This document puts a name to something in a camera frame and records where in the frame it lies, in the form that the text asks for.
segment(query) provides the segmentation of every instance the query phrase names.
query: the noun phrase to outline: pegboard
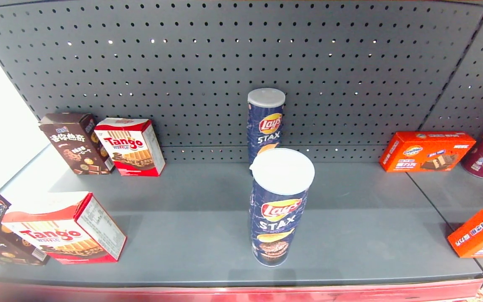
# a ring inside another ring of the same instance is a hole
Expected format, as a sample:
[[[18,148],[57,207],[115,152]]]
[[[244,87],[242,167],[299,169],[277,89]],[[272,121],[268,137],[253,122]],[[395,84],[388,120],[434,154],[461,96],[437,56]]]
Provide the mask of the pegboard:
[[[288,146],[308,156],[314,162],[374,162],[378,161],[387,146],[376,145],[325,145]],[[167,162],[247,162],[247,147],[163,147]]]
[[[422,124],[482,13],[449,2],[36,2],[0,6],[0,64],[37,118],[152,118],[164,147],[243,147],[247,93],[265,86],[287,93],[286,146],[386,145]]]
[[[423,129],[483,133],[483,25]]]

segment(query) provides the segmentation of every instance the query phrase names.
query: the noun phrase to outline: product label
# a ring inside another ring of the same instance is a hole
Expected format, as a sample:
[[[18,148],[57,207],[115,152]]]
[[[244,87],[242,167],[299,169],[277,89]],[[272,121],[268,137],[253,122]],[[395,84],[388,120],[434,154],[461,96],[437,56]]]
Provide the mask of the product label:
[[[253,253],[259,262],[277,266],[286,259],[306,201],[306,191],[277,195],[253,181],[249,214]]]
[[[404,155],[407,157],[411,157],[417,155],[418,153],[420,153],[420,151],[422,151],[422,147],[420,145],[414,145],[406,149],[406,151],[404,151]]]
[[[90,118],[83,128],[80,119],[81,115],[76,117],[75,122],[64,126],[42,124],[40,128],[75,174],[111,173],[112,168],[104,164],[109,156],[91,130],[95,126],[94,120]]]
[[[86,261],[106,255],[98,242],[73,219],[6,222],[5,225],[42,252],[64,263]]]
[[[104,147],[111,155],[121,174],[127,171],[154,169],[154,159],[148,149],[148,142],[140,131],[95,130],[104,142]]]
[[[263,108],[249,104],[247,147],[249,163],[258,153],[278,147],[282,132],[282,108]]]

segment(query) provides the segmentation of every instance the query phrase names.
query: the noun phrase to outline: gray metal shelf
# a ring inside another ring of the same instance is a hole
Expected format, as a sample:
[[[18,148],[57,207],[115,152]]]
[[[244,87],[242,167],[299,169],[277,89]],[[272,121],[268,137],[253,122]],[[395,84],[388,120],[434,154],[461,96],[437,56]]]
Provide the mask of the gray metal shelf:
[[[460,227],[483,208],[483,179],[468,174],[461,166],[445,173],[411,173],[452,229]],[[483,258],[477,259],[483,267]]]
[[[169,164],[160,178],[76,176],[48,147],[2,190],[90,190],[128,235],[118,263],[0,266],[0,281],[73,286],[420,283],[482,270],[446,242],[447,225],[406,174],[376,163],[318,163],[309,203],[277,268],[251,253],[247,164]]]

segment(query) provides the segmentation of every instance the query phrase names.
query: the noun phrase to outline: ovaltine logo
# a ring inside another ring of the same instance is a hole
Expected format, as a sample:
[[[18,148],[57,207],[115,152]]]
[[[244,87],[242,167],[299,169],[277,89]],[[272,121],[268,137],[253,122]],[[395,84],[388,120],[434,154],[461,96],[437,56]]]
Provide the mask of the ovaltine logo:
[[[301,199],[287,199],[265,203],[262,205],[262,216],[268,221],[276,222],[295,211],[299,208],[299,205],[301,205]]]
[[[417,155],[420,151],[422,151],[422,147],[419,145],[414,145],[406,149],[406,151],[404,151],[404,155],[407,157],[411,157]]]
[[[260,132],[263,134],[272,134],[279,128],[280,121],[282,121],[282,114],[280,113],[274,113],[266,116],[260,121]]]

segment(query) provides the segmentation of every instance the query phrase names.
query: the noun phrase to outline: lay's stax can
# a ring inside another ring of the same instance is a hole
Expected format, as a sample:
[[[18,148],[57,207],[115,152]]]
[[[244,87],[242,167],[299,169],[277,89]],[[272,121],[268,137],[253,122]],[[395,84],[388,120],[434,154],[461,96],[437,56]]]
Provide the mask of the lay's stax can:
[[[275,148],[260,153],[249,168],[252,251],[261,264],[278,266],[288,256],[305,209],[314,165],[298,151]]]
[[[247,146],[249,164],[257,154],[276,148],[280,144],[282,109],[286,96],[274,88],[255,89],[247,95]]]

